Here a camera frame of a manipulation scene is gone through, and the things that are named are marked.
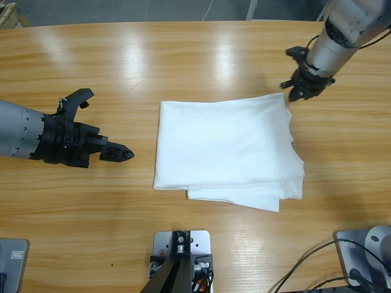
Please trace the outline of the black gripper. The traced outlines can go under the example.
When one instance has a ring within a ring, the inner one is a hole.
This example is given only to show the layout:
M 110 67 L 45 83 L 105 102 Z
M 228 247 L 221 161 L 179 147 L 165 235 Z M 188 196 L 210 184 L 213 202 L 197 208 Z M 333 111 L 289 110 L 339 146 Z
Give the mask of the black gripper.
M 30 156 L 32 160 L 87 168 L 89 156 L 94 153 L 100 153 L 99 160 L 109 162 L 124 162 L 134 157 L 128 147 L 108 142 L 94 126 L 48 114 L 43 116 L 43 122 L 38 147 Z
M 333 77 L 319 77 L 311 74 L 306 69 L 304 62 L 300 63 L 298 69 L 293 73 L 291 79 L 280 84 L 281 89 L 292 87 L 288 99 L 295 102 L 299 99 L 309 99 L 321 94 L 328 86 L 335 82 Z

